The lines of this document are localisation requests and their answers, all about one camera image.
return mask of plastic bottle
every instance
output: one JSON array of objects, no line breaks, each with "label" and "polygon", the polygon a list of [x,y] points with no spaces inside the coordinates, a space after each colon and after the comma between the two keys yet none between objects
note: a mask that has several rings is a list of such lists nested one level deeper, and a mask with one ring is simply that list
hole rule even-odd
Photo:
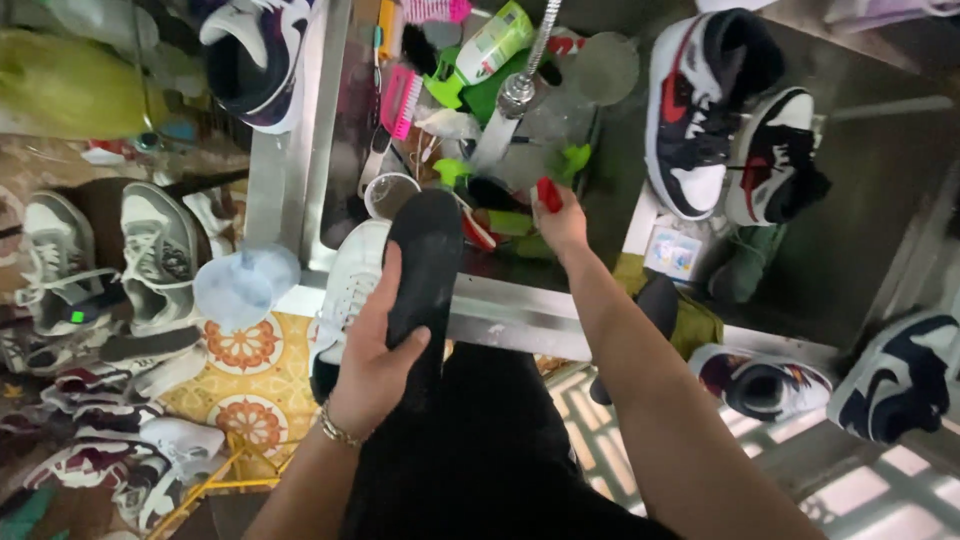
[{"label": "plastic bottle", "polygon": [[464,86],[482,83],[521,49],[529,47],[536,31],[530,17],[510,0],[487,24],[473,35],[457,55],[453,73],[446,81],[425,77],[424,85],[445,107],[463,105],[457,95]]},{"label": "plastic bottle", "polygon": [[[136,47],[131,3],[127,0],[41,0],[67,30],[79,37],[95,39],[118,49]],[[136,24],[142,49],[160,42],[159,30],[150,14],[136,7]]]}]

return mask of stainless steel sink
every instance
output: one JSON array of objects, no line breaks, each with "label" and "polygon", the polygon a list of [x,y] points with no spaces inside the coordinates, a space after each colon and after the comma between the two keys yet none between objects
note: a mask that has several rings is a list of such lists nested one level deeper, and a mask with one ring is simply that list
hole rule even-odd
[{"label": "stainless steel sink", "polygon": [[[521,3],[539,18],[537,6]],[[603,10],[596,3],[566,0],[559,23],[577,27],[588,20],[592,31],[636,37],[641,73],[659,31],[691,9],[666,0],[605,4],[606,23],[598,22]],[[303,121],[289,135],[254,138],[248,194],[247,239],[278,241],[300,255],[301,284],[277,309],[303,315],[320,307],[335,250],[357,224],[351,207],[362,202],[353,194],[372,133],[370,43],[379,2],[328,0],[324,8],[322,22],[307,36],[306,50],[314,54],[307,57]],[[949,100],[948,110],[898,109],[902,100],[937,94],[931,82],[828,41],[770,27],[788,58],[786,82],[807,86],[818,112],[828,117],[817,161],[835,186],[824,203],[791,225],[754,302],[710,306],[727,323],[727,343],[817,363],[832,357],[833,347],[851,346],[865,324],[902,302],[910,234],[925,223],[924,201],[941,189],[957,156],[946,141],[960,140],[960,122]],[[643,189],[646,87],[641,76],[627,99],[600,111],[583,178],[590,246],[610,268],[625,241],[630,251],[643,252],[643,231],[649,233],[659,213]],[[858,113],[860,106],[879,109]],[[689,292],[709,304],[697,287]],[[564,271],[548,260],[468,249],[448,335],[589,359]]]}]

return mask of shoe insole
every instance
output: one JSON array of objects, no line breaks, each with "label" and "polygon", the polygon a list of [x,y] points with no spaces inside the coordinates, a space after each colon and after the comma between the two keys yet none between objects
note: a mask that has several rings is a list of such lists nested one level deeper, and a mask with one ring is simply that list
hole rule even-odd
[{"label": "shoe insole", "polygon": [[[646,271],[647,284],[636,294],[636,306],[657,327],[663,337],[670,339],[677,328],[677,312],[680,309],[680,293],[676,285],[665,274]],[[590,397],[600,405],[611,405],[613,400],[604,388],[600,378],[590,385]]]},{"label": "shoe insole", "polygon": [[104,362],[119,362],[170,355],[177,351],[186,351],[198,341],[200,329],[193,326],[146,337],[114,335],[100,348],[100,359]]},{"label": "shoe insole", "polygon": [[395,241],[403,255],[387,347],[393,349],[417,327],[430,329],[430,343],[411,368],[398,406],[422,411],[440,385],[453,284],[464,250],[460,207],[449,193],[426,189],[400,209],[387,240]]}]

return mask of navy and white sneaker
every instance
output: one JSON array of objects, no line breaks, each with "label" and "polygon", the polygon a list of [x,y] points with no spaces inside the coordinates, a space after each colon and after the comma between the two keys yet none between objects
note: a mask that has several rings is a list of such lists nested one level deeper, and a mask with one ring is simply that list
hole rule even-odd
[{"label": "navy and white sneaker", "polygon": [[827,196],[830,182],[813,164],[813,97],[793,86],[756,110],[739,138],[727,217],[744,226],[786,223]]},{"label": "navy and white sneaker", "polygon": [[762,422],[823,408],[833,388],[824,374],[793,358],[713,343],[694,351],[687,365],[715,398]]},{"label": "navy and white sneaker", "polygon": [[210,91],[259,132],[282,134],[303,109],[303,39],[324,0],[230,0],[204,21]]},{"label": "navy and white sneaker", "polygon": [[834,391],[827,417],[884,444],[910,430],[939,429],[950,405],[944,358],[957,326],[950,315],[925,311],[880,332]]},{"label": "navy and white sneaker", "polygon": [[736,116],[784,72],[759,17],[743,9],[671,25],[654,44],[646,162],[654,190],[684,219],[705,219],[720,199]]}]

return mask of gray sneaker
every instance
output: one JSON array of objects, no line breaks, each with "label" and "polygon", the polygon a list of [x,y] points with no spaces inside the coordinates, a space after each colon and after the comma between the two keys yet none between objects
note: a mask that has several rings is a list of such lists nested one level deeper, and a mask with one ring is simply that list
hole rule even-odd
[{"label": "gray sneaker", "polygon": [[95,269],[93,229],[86,217],[62,195],[38,191],[27,204],[23,233],[32,269],[23,273],[28,284],[14,298],[30,311],[36,333],[66,335],[109,321],[105,313],[75,324],[68,315],[69,306],[104,292],[100,276],[116,274]]},{"label": "gray sneaker", "polygon": [[127,261],[120,280],[133,304],[131,334],[196,324],[197,232],[187,210],[161,187],[135,182],[123,191],[120,228]]}]

